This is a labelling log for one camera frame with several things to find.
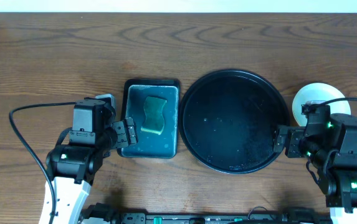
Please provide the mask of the pale green plate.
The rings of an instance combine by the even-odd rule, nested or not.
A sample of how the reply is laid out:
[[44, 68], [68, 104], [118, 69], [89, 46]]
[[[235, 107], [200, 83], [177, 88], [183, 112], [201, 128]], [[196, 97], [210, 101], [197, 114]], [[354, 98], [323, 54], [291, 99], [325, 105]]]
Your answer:
[[326, 83], [311, 83], [302, 87], [292, 102], [292, 113], [299, 126], [307, 125], [307, 118], [302, 114], [302, 105], [308, 100], [334, 100], [344, 98], [344, 94], [337, 88]]

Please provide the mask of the green yellow scrub sponge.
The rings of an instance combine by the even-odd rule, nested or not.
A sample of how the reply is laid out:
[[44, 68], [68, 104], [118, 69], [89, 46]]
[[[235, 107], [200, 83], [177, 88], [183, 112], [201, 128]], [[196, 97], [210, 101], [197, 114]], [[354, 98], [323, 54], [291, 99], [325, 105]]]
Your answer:
[[165, 120], [163, 116], [164, 106], [167, 100], [148, 96], [143, 104], [145, 121], [141, 126], [141, 131], [161, 135], [164, 131]]

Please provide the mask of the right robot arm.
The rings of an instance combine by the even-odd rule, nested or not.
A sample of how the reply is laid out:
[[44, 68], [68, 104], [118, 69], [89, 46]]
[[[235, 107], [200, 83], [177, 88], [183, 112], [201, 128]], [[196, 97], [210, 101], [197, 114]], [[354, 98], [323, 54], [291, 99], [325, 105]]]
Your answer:
[[302, 105], [305, 126], [278, 126], [274, 150], [307, 159], [311, 176], [325, 195], [333, 222], [357, 215], [357, 117], [332, 113], [329, 105]]

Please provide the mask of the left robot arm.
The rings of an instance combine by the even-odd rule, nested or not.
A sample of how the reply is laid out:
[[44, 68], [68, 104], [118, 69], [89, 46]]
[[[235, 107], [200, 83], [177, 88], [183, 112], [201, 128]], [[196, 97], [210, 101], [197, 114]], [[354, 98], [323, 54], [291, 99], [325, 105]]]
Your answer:
[[46, 173], [50, 183], [45, 197], [40, 223], [92, 223], [112, 221], [87, 211], [81, 214], [90, 193], [95, 173], [112, 150], [138, 142], [132, 118], [115, 121], [115, 98], [98, 95], [75, 102], [72, 127], [63, 130], [46, 158]]

